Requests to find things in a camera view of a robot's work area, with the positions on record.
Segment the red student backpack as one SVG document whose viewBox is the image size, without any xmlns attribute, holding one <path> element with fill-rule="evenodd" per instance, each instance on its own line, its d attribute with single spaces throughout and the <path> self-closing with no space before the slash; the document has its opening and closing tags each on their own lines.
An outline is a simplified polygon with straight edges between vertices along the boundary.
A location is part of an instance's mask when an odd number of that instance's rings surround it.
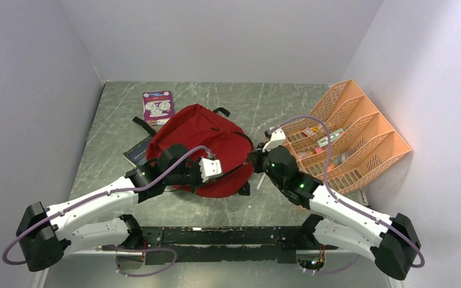
<svg viewBox="0 0 461 288">
<path fill-rule="evenodd" d="M 153 190 L 171 186 L 176 190 L 194 193 L 200 197 L 223 198 L 234 194 L 250 195 L 249 178 L 253 170 L 248 153 L 254 151 L 252 140 L 243 130 L 228 120 L 229 111 L 219 107 L 209 110 L 192 104 L 180 110 L 155 132 L 143 120 L 134 122 L 152 133 L 146 150 L 146 163 L 125 174 L 136 187 L 144 187 L 197 146 L 206 146 L 216 160 L 221 161 L 223 175 L 203 183 L 197 189 L 176 189 L 170 185 L 170 173 Z M 199 162 L 207 153 L 201 149 L 187 157 Z"/>
</svg>

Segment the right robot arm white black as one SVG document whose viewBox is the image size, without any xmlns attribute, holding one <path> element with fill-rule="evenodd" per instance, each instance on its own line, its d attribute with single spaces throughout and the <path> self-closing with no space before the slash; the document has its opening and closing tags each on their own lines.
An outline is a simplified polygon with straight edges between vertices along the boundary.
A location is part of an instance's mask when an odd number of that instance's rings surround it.
<svg viewBox="0 0 461 288">
<path fill-rule="evenodd" d="M 412 268 L 425 264 L 421 243 L 409 217 L 392 217 L 336 193 L 330 185 L 300 171 L 283 146 L 250 153 L 256 173 L 264 172 L 288 201 L 335 220 L 320 220 L 300 232 L 306 248 L 330 245 L 363 256 L 387 276 L 402 281 Z"/>
</svg>

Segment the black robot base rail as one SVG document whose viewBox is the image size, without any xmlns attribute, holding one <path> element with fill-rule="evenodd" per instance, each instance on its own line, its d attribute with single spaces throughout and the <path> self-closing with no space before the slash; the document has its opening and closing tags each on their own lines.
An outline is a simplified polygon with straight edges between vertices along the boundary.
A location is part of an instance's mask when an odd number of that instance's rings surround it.
<svg viewBox="0 0 461 288">
<path fill-rule="evenodd" d="M 275 261 L 296 263 L 304 252 L 315 254 L 321 244 L 303 226 L 143 227 L 142 236 L 122 245 L 147 249 L 146 265 L 178 263 Z"/>
</svg>

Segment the blue paperback book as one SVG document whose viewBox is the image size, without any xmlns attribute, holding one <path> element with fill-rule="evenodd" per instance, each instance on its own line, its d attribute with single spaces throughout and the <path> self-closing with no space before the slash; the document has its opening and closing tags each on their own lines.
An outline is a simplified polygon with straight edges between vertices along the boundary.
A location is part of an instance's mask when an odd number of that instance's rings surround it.
<svg viewBox="0 0 461 288">
<path fill-rule="evenodd" d="M 148 136 L 135 144 L 128 151 L 123 153 L 124 158 L 133 166 L 141 166 L 146 163 L 146 150 L 149 143 L 152 141 L 152 137 Z"/>
</svg>

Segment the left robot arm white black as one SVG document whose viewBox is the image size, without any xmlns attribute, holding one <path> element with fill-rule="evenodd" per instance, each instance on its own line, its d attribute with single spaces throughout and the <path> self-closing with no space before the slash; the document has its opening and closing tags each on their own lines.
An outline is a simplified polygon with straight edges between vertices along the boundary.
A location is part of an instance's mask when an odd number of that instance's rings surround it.
<svg viewBox="0 0 461 288">
<path fill-rule="evenodd" d="M 157 197 L 168 186 L 195 190 L 221 173 L 220 161 L 208 147 L 188 149 L 173 145 L 159 158 L 136 166 L 84 196 L 50 206 L 41 202 L 30 204 L 2 259 L 9 265 L 26 265 L 29 271 L 38 272 L 69 254 L 89 248 L 113 246 L 134 250 L 143 240 L 142 229 L 132 215 L 100 223 L 97 218 Z"/>
</svg>

